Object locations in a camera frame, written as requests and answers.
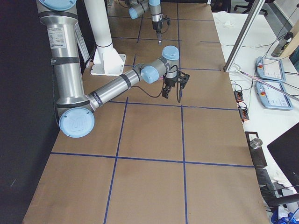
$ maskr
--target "metal cylinder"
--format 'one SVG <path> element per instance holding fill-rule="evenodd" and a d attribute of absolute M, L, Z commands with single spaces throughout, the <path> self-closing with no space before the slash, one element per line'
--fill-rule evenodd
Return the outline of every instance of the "metal cylinder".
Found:
<path fill-rule="evenodd" d="M 148 10 L 149 10 L 149 2 L 148 0 L 145 0 L 143 2 L 140 2 L 139 4 L 134 4 L 132 5 L 130 8 L 132 8 L 134 10 L 134 12 L 136 13 L 136 16 L 132 19 L 135 19 L 136 17 L 142 16 L 143 14 L 145 14 Z"/>
<path fill-rule="evenodd" d="M 161 11 L 161 5 L 152 6 L 149 3 L 149 10 L 150 10 L 150 16 L 151 20 L 153 22 L 159 22 L 162 19 L 162 11 Z"/>
<path fill-rule="evenodd" d="M 91 107 L 95 111 L 104 103 L 130 89 L 132 85 L 135 85 L 140 80 L 142 80 L 141 76 L 134 70 L 127 71 L 125 74 L 120 75 L 106 85 L 91 92 L 88 95 Z"/>
<path fill-rule="evenodd" d="M 75 36 L 78 22 L 76 7 L 67 11 L 51 11 L 37 1 L 41 23 L 47 26 L 52 65 L 57 77 L 59 99 L 58 108 L 70 108 L 73 104 L 87 105 L 89 99 L 84 94 L 79 54 Z"/>
<path fill-rule="evenodd" d="M 231 67 L 233 66 L 235 59 L 240 51 L 240 48 L 245 40 L 245 37 L 246 37 L 247 33 L 249 32 L 251 25 L 254 22 L 256 16 L 261 11 L 261 8 L 262 8 L 264 2 L 265 2 L 265 0 L 255 0 L 254 1 L 252 8 L 247 16 L 247 19 L 246 19 L 246 21 L 240 31 L 240 34 L 234 44 L 232 52 L 230 53 L 228 60 L 224 66 L 224 71 L 229 72 Z"/>

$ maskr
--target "white table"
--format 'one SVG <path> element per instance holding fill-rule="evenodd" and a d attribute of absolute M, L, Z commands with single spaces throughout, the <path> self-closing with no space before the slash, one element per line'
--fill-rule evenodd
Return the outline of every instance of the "white table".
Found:
<path fill-rule="evenodd" d="M 247 15 L 227 14 L 225 12 L 220 12 L 214 13 L 213 16 L 219 40 L 222 45 L 224 58 L 227 61 L 228 56 L 233 48 L 232 46 L 228 45 L 234 45 Z M 275 39 L 276 36 L 271 30 L 265 17 L 263 15 L 258 15 L 243 43 L 243 46 L 262 46 L 274 42 Z M 271 47 L 267 57 L 271 57 L 271 52 L 274 50 L 277 44 L 278 42 Z M 268 49 L 269 46 L 260 48 L 242 47 L 235 63 L 241 67 L 242 71 L 253 76 L 255 72 L 256 58 L 259 56 L 264 56 Z M 285 71 L 297 72 L 289 58 L 283 59 L 283 65 Z M 250 78 L 240 73 L 230 73 L 229 75 L 230 79 L 238 83 L 243 89 L 250 88 Z M 286 82 L 291 85 L 299 86 L 299 76 L 286 74 Z M 285 85 L 285 88 L 289 94 L 299 94 L 298 90 L 288 85 Z M 291 186 L 286 176 L 272 158 L 267 145 L 299 122 L 299 102 L 291 99 L 291 102 L 294 106 L 294 110 L 292 111 L 265 109 L 259 102 L 254 87 L 252 88 L 251 92 L 249 90 L 243 91 L 243 98 L 247 105 L 250 104 L 250 120 L 243 124 L 244 131 L 258 132 L 260 139 L 262 139 L 263 152 L 268 164 L 267 171 L 270 178 L 273 181 L 280 180 L 280 183 Z"/>

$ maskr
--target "white pole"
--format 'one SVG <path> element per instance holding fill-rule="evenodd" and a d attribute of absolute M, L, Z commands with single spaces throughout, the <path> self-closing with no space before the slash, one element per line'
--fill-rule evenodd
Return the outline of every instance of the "white pole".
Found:
<path fill-rule="evenodd" d="M 93 36 L 97 44 L 94 58 L 94 75 L 120 75 L 126 56 L 113 48 L 104 0 L 84 0 Z"/>
<path fill-rule="evenodd" d="M 84 3 L 98 51 L 113 48 L 104 0 L 84 0 Z"/>

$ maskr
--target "metal pole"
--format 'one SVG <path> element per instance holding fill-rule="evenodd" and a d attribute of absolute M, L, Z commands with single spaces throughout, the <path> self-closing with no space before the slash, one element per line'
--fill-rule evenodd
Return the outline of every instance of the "metal pole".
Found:
<path fill-rule="evenodd" d="M 243 74 L 243 75 L 248 76 L 249 78 L 252 78 L 252 79 L 258 81 L 259 83 L 262 83 L 262 84 L 264 84 L 264 85 L 266 85 L 266 86 L 268 86 L 268 87 L 271 87 L 271 88 L 275 89 L 276 91 L 278 91 L 278 92 L 280 92 L 280 93 L 282 93 L 282 94 L 288 96 L 289 98 L 292 98 L 292 99 L 294 99 L 294 100 L 299 101 L 299 98 L 293 97 L 292 95 L 290 95 L 290 94 L 288 94 L 288 93 L 286 93 L 286 92 L 284 92 L 284 91 L 282 91 L 282 90 L 280 90 L 280 89 L 278 89 L 278 88 L 275 88 L 274 86 L 272 86 L 272 85 L 270 85 L 270 84 L 268 84 L 268 83 L 266 83 L 266 82 L 264 82 L 264 81 L 262 81 L 262 80 L 260 80 L 260 79 L 258 79 L 258 78 L 255 78 L 255 77 L 253 77 L 253 76 L 251 76 L 251 75 L 249 75 L 249 74 L 247 74 L 247 73 L 245 73 L 245 72 L 243 72 L 243 71 L 240 71 L 240 70 L 239 70 L 239 72 L 240 72 L 241 74 Z"/>
<path fill-rule="evenodd" d="M 264 4 L 265 0 L 255 0 L 252 8 L 247 16 L 247 19 L 240 31 L 240 34 L 235 42 L 235 45 L 232 49 L 232 52 L 230 53 L 229 57 L 228 57 L 228 61 L 226 62 L 225 66 L 224 66 L 224 71 L 229 72 L 232 65 L 235 62 L 235 59 L 240 51 L 240 48 L 243 44 L 243 41 L 247 35 L 247 33 L 250 30 L 250 27 L 252 25 L 252 23 L 254 22 L 256 16 L 259 14 L 259 12 L 262 9 L 262 6 Z"/>

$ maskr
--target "light blue joint cap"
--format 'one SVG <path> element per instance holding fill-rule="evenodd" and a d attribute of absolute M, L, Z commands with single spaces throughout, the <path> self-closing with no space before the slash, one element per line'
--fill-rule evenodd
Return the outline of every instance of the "light blue joint cap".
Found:
<path fill-rule="evenodd" d="M 65 11 L 72 8 L 77 0 L 39 0 L 44 6 L 51 10 Z"/>
<path fill-rule="evenodd" d="M 71 108 L 63 113 L 59 127 L 72 138 L 81 138 L 90 133 L 94 126 L 94 115 L 83 107 Z"/>
<path fill-rule="evenodd" d="M 151 6 L 158 6 L 160 5 L 160 0 L 149 0 L 149 4 Z"/>
<path fill-rule="evenodd" d="M 179 59 L 179 51 L 177 47 L 169 45 L 163 48 L 162 56 L 170 61 L 176 61 Z"/>
<path fill-rule="evenodd" d="M 145 82 L 151 84 L 159 79 L 159 72 L 155 67 L 147 65 L 141 70 L 141 77 Z"/>
<path fill-rule="evenodd" d="M 129 8 L 129 14 L 130 14 L 132 20 L 138 18 L 138 14 L 134 8 Z"/>

